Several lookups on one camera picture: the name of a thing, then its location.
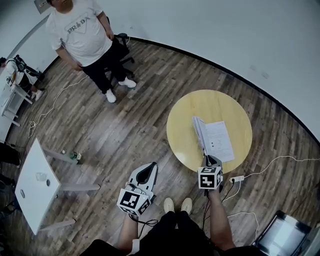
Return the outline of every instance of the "wooden floor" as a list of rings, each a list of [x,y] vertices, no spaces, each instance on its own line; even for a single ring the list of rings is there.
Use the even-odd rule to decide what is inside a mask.
[[[55,109],[40,121],[28,141],[29,122],[37,121],[41,113],[51,108],[62,88],[85,77],[84,73],[72,71],[58,60],[40,84],[47,89],[44,101],[21,108],[18,119],[21,127],[11,130],[10,143],[19,146],[27,143],[28,151],[37,137],[41,144],[57,152],[80,152],[84,158],[82,165],[51,161],[57,177],[62,182],[101,185],[95,192],[61,192],[58,195],[45,223],[75,218],[73,226],[34,236],[22,213],[15,212],[8,217],[5,224],[9,240],[25,255],[77,256],[95,239],[114,245],[124,218],[124,213],[116,206],[120,188],[135,168],[152,161],[159,165],[154,187],[157,197],[142,220],[160,219],[166,197],[171,197],[177,206],[184,198],[191,197],[191,218],[201,225],[206,198],[198,189],[196,173],[184,167],[172,153],[166,134],[170,109],[182,96],[195,90],[212,89],[228,94],[250,118],[251,150],[243,164],[225,175],[225,180],[260,172],[277,156],[320,158],[319,147],[307,132],[279,106],[247,84],[169,49],[134,40],[129,45],[136,61],[130,69],[135,73],[137,87],[129,89],[116,85],[116,103],[107,102],[95,84],[86,78],[63,92]],[[3,164],[2,167],[5,175],[18,179],[19,170],[14,166]],[[255,212],[260,233],[277,210],[292,213],[319,181],[319,168],[319,161],[278,159],[263,174],[242,182],[240,192],[224,203],[226,212],[228,215]],[[230,187],[227,182],[223,196]],[[237,189],[234,186],[230,195]],[[1,200],[8,202],[10,198],[2,195]],[[319,221],[318,210],[314,189],[293,216],[314,226]],[[252,243],[256,229],[252,214],[237,215],[229,221],[237,246]],[[205,231],[208,234],[208,222]]]

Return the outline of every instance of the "white table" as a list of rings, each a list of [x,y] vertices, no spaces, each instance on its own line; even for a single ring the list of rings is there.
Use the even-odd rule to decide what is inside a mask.
[[[20,127],[20,123],[14,121],[14,118],[18,118],[19,116],[16,115],[15,111],[10,108],[10,103],[15,95],[19,95],[22,99],[32,104],[32,101],[28,99],[30,97],[29,94],[27,94],[20,86],[14,84],[10,87],[10,96],[3,104],[0,111],[0,116],[6,117],[12,124]]]
[[[90,191],[100,189],[100,186],[97,184],[61,184],[48,163],[46,156],[72,164],[78,163],[77,160],[72,160],[67,155],[41,147],[37,138],[34,140],[23,164],[16,185],[15,195],[23,215],[35,235],[38,231],[65,227],[76,222],[74,219],[71,219],[51,225],[42,225],[58,191]],[[46,180],[38,181],[36,173],[45,174]]]

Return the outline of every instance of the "white t-shirt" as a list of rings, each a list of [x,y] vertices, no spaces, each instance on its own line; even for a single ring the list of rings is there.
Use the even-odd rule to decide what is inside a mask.
[[[64,46],[83,67],[99,60],[112,45],[97,18],[102,12],[94,0],[73,0],[72,10],[65,14],[54,10],[46,22],[52,48]]]
[[[16,73],[14,84],[19,85],[25,73],[19,72],[16,62],[13,59],[10,58],[6,61],[5,70],[9,73],[10,77],[12,77],[14,72]]]

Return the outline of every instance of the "round wooden table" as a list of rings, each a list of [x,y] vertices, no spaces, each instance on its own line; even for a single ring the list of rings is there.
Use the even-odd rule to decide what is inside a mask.
[[[166,124],[170,147],[181,163],[197,172],[203,156],[193,116],[200,117],[206,124],[225,122],[234,160],[222,164],[223,173],[237,168],[247,157],[252,143],[250,120],[240,104],[219,91],[197,90],[183,96],[171,109]]]

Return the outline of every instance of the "stack of papers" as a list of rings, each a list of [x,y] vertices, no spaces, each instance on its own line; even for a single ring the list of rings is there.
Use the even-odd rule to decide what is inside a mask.
[[[235,159],[224,121],[205,124],[201,118],[193,116],[192,122],[204,156],[214,156],[223,163]]]

